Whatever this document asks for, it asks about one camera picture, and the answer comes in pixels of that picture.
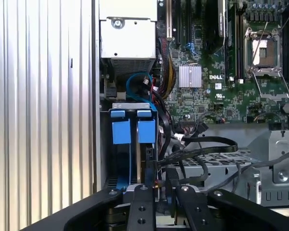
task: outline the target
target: silver heatsink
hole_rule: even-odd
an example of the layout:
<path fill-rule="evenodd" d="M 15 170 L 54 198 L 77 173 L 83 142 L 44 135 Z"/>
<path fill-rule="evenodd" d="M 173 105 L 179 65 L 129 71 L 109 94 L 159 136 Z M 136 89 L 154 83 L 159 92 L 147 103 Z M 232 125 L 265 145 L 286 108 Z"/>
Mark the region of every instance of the silver heatsink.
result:
<path fill-rule="evenodd" d="M 201 88 L 201 65 L 186 64 L 179 66 L 179 88 Z"/>

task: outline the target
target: blue plastic tab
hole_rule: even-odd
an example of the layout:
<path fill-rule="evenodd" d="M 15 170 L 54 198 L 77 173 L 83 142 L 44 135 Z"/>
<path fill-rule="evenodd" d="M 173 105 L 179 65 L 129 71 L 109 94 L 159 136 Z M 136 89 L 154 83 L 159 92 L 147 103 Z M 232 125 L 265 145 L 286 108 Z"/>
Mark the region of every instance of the blue plastic tab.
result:
<path fill-rule="evenodd" d="M 131 123 L 129 121 L 112 123 L 113 144 L 131 143 Z"/>
<path fill-rule="evenodd" d="M 156 124 L 152 121 L 138 121 L 138 142 L 139 143 L 155 143 L 156 140 Z"/>
<path fill-rule="evenodd" d="M 125 111 L 124 110 L 111 111 L 110 112 L 110 117 L 111 118 L 124 118 L 125 117 Z"/>
<path fill-rule="evenodd" d="M 138 110 L 137 116 L 138 117 L 152 117 L 152 113 L 149 110 Z"/>
<path fill-rule="evenodd" d="M 126 189 L 129 185 L 129 176 L 118 176 L 118 181 L 116 188 L 121 190 L 121 189 Z"/>

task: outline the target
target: black mounting arm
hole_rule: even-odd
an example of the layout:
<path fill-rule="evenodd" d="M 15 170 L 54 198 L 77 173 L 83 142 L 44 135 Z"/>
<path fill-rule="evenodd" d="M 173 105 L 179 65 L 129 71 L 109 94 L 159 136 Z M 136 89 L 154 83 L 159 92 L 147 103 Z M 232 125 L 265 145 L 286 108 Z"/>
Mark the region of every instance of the black mounting arm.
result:
<path fill-rule="evenodd" d="M 171 227 L 156 224 L 155 189 L 132 185 L 130 205 L 122 204 L 121 191 L 102 190 L 23 231 L 289 231 L 288 217 L 231 192 L 204 195 L 195 186 L 175 184 Z"/>
<path fill-rule="evenodd" d="M 91 231 L 97 228 L 105 210 L 121 204 L 122 198 L 120 190 L 102 190 L 22 231 Z"/>

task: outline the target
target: corrugated metal panel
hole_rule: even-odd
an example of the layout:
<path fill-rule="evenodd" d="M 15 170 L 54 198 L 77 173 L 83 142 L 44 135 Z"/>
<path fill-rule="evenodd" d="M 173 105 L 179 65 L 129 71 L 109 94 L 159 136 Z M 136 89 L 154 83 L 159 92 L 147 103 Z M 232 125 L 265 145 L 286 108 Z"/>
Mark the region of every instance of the corrugated metal panel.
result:
<path fill-rule="evenodd" d="M 91 0 L 0 0 L 0 231 L 92 193 Z"/>

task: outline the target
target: cpu socket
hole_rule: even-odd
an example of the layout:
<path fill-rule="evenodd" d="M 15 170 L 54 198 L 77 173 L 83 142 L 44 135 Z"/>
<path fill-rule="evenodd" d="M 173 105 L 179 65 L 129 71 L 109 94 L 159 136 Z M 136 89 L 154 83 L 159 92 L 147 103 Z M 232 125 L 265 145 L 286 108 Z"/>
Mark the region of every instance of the cpu socket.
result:
<path fill-rule="evenodd" d="M 289 88 L 281 71 L 281 43 L 277 29 L 272 31 L 252 31 L 249 27 L 245 33 L 244 64 L 248 78 L 254 78 L 260 97 L 271 100 L 289 98 Z M 271 95 L 261 91 L 257 80 L 261 77 L 280 78 L 286 93 Z"/>

